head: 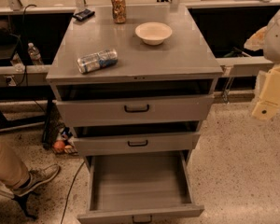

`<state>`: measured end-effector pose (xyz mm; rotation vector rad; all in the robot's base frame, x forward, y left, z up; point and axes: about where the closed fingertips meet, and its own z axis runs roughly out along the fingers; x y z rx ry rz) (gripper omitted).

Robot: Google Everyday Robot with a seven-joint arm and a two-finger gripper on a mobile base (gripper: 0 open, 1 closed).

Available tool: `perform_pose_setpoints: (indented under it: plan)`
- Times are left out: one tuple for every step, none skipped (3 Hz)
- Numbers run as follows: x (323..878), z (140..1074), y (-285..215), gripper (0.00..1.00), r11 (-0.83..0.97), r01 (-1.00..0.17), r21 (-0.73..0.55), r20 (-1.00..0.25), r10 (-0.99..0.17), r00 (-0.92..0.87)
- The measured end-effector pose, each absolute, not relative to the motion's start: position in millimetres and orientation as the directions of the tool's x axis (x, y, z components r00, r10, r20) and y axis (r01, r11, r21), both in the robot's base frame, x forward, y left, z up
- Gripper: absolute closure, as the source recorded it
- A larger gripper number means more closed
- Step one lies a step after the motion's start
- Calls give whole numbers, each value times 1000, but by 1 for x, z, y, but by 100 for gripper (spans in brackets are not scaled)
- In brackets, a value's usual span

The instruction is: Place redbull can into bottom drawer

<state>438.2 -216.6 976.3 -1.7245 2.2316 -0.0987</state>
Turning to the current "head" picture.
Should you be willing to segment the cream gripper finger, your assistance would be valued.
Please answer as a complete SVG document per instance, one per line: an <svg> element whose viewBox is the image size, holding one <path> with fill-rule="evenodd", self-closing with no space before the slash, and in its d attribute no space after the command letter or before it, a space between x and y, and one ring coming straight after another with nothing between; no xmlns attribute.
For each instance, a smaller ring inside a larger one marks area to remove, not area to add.
<svg viewBox="0 0 280 224"><path fill-rule="evenodd" d="M264 37L267 27L264 26L258 29L252 36L250 36L244 43L244 48L257 51L264 47Z"/></svg>
<svg viewBox="0 0 280 224"><path fill-rule="evenodd" d="M262 75L261 91L252 111L252 116L259 120L268 120L280 110L280 65L274 66Z"/></svg>

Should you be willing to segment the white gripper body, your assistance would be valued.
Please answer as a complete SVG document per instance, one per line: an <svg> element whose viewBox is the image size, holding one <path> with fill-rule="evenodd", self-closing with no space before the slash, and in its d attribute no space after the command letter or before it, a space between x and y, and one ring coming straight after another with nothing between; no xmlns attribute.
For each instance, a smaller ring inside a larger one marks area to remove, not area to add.
<svg viewBox="0 0 280 224"><path fill-rule="evenodd" d="M263 54L267 60L273 63L280 63L280 9L267 25Z"/></svg>

